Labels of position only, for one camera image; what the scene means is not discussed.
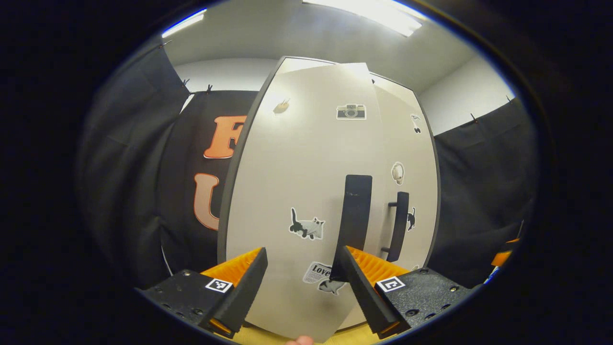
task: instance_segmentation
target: camera sticker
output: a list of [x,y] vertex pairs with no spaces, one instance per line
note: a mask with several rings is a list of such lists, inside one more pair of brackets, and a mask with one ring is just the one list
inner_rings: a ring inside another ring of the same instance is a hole
[[289,232],[312,241],[323,239],[325,222],[317,217],[313,217],[313,220],[296,220],[296,210],[292,207],[292,225],[289,226]]
[[421,118],[419,118],[419,116],[415,114],[411,114],[411,121],[413,121],[413,130],[415,131],[415,133],[421,134],[419,126],[417,125],[417,123],[415,123],[415,121],[421,121]]
[[222,281],[221,279],[216,278],[210,281],[205,287],[209,290],[226,293],[231,286],[231,282]]
[[384,279],[382,281],[377,282],[377,285],[379,285],[379,287],[381,288],[381,290],[383,290],[383,292],[394,291],[394,290],[400,289],[401,287],[405,286],[405,284],[401,282],[400,279],[398,279],[398,277],[391,277],[391,278]]
[[337,120],[366,120],[366,107],[361,104],[338,106]]

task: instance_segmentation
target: white wall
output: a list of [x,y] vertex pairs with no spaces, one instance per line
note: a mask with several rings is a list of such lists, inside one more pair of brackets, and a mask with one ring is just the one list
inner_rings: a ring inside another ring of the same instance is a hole
[[196,61],[175,66],[181,80],[190,92],[212,90],[259,91],[278,60],[270,59],[218,59]]
[[442,78],[419,95],[434,135],[483,116],[515,94],[496,70],[480,56]]

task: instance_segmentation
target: cat sticker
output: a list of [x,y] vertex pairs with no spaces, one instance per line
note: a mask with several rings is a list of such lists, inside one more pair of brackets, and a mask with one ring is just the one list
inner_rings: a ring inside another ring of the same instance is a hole
[[311,262],[302,281],[307,284],[318,283],[317,289],[321,292],[338,296],[338,291],[345,286],[345,282],[331,281],[332,266],[321,262]]
[[346,282],[331,281],[326,279],[319,283],[318,290],[323,292],[330,292],[335,296],[338,296],[338,291],[347,284]]
[[415,207],[413,207],[413,213],[409,212],[409,215],[406,218],[406,222],[409,223],[409,228],[407,231],[411,231],[411,229],[415,228]]
[[415,121],[421,121],[419,116],[415,114],[411,114],[411,121],[413,121],[413,130],[415,131],[415,133],[420,134],[421,130],[419,129],[419,126],[417,125],[417,123],[415,123]]
[[296,220],[296,210],[292,207],[292,225],[289,226],[289,232],[312,241],[323,239],[325,222],[317,217],[313,217],[313,220]]

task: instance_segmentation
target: sticker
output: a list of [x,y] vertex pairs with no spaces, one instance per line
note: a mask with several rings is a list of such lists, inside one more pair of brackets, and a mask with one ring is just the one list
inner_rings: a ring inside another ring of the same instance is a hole
[[415,115],[415,114],[411,114],[411,121],[413,121],[413,130],[415,131],[415,133],[420,134],[421,130],[419,129],[419,127],[417,126],[417,123],[415,123],[415,121],[421,121],[421,119],[419,118],[419,116]]
[[311,262],[305,276],[302,277],[302,281],[309,284],[317,283],[321,279],[327,279],[330,276],[330,272],[332,272],[331,265],[325,265],[321,262]]
[[231,282],[222,281],[221,279],[216,278],[210,281],[205,287],[209,290],[226,293],[231,286]]
[[296,220],[296,210],[292,207],[292,225],[289,226],[289,232],[312,241],[323,239],[325,222],[317,217],[313,217],[313,220]]
[[280,114],[286,111],[289,107],[289,103],[288,103],[289,100],[290,98],[282,100],[282,102],[276,105],[276,107],[272,110],[272,112],[275,113],[275,115],[277,115],[277,114]]
[[411,231],[411,229],[415,229],[415,207],[413,208],[413,213],[408,214],[407,218],[406,218],[406,222],[409,223],[409,228],[407,229],[407,231]]
[[324,281],[322,281],[321,283],[319,283],[319,287],[317,287],[317,289],[319,291],[322,292],[329,292],[334,294],[335,296],[338,296],[338,291],[345,286],[345,284],[347,284],[346,282],[338,282],[338,281],[331,281],[330,279],[326,279]]
[[366,107],[361,104],[338,106],[337,120],[366,120]]
[[321,262],[311,262],[308,267],[302,281],[307,284],[313,284],[320,282],[317,289],[321,292],[329,292],[335,296],[338,296],[338,291],[347,284],[346,282],[338,282],[330,280],[330,273],[332,272],[332,266],[326,265]]
[[397,185],[402,185],[405,180],[405,166],[399,161],[392,165],[392,178]]
[[394,291],[405,286],[405,284],[401,282],[400,279],[398,279],[397,277],[391,277],[382,281],[378,281],[377,285],[381,287],[381,290],[383,290],[383,292]]

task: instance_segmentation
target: ceiling light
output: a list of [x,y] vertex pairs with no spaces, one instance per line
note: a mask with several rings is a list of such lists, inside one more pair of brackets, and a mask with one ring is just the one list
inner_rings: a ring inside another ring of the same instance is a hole
[[421,24],[410,15],[424,19],[419,12],[392,0],[302,0],[302,2],[345,10],[376,21],[407,37],[421,27]]
[[162,38],[165,38],[169,35],[172,35],[173,33],[181,30],[181,29],[185,29],[188,26],[197,23],[198,21],[201,21],[204,18],[204,12],[206,12],[207,9],[198,11],[192,15],[190,15],[189,17],[185,18],[182,21],[179,21],[177,24],[173,25],[170,29],[164,31],[164,33],[162,34]]

